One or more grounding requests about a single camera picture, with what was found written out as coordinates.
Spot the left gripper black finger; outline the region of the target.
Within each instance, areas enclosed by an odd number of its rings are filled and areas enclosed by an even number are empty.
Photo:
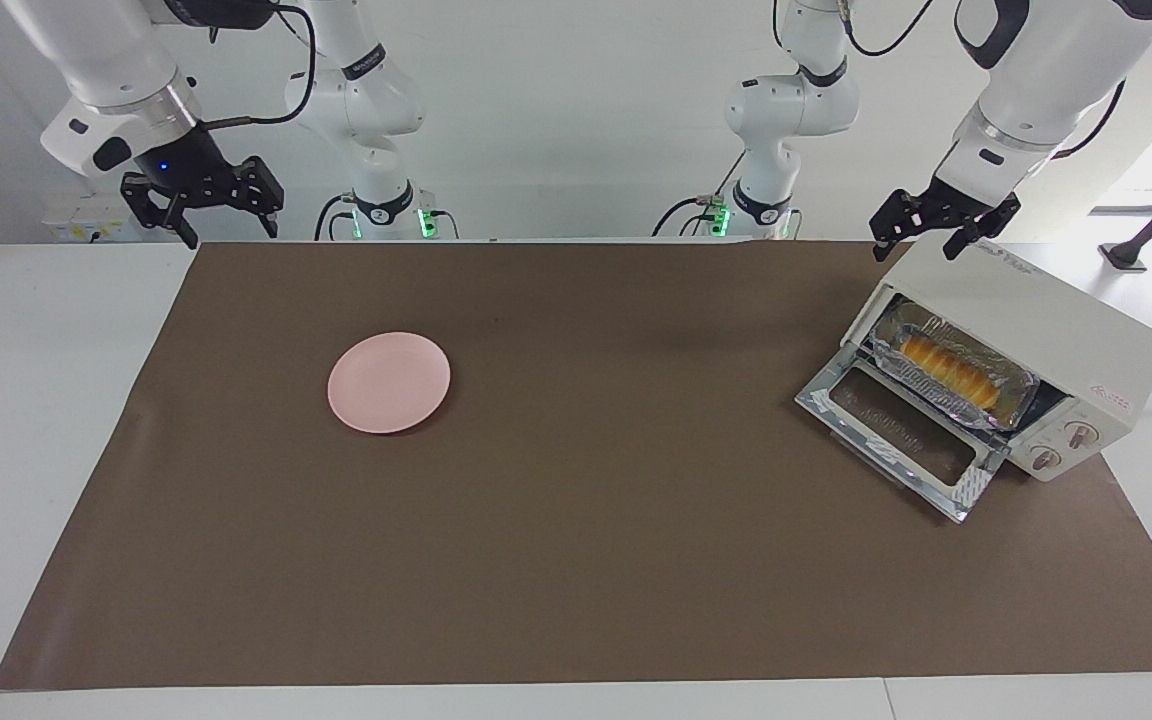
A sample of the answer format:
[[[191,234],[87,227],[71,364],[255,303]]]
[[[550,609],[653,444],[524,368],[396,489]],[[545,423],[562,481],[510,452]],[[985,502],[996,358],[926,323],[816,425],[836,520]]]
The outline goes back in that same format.
[[[905,190],[895,190],[882,200],[881,206],[870,218],[870,234],[873,237],[873,256],[878,263],[890,258],[897,243],[918,237],[927,229],[922,219],[923,199]]]
[[[992,240],[1005,232],[1006,225],[1011,218],[1018,214],[1021,209],[1020,197],[1006,197],[996,209],[986,211],[978,218],[968,218],[952,233],[950,238],[945,242],[943,255],[947,260],[955,260],[960,253],[975,242],[980,240]]]

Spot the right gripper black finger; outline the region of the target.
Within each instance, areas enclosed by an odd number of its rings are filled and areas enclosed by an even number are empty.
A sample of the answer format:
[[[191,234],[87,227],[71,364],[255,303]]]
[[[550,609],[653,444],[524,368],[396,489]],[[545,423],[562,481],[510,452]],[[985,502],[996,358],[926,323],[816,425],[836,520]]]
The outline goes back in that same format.
[[[236,209],[259,220],[266,237],[279,236],[276,214],[285,206],[285,190],[262,158],[247,158],[236,168]]]
[[[122,177],[122,197],[132,217],[145,229],[169,232],[189,250],[198,249],[198,236],[191,223],[185,219],[188,204],[183,194],[169,194],[166,206],[159,206],[151,199],[156,185],[145,174],[124,174]]]

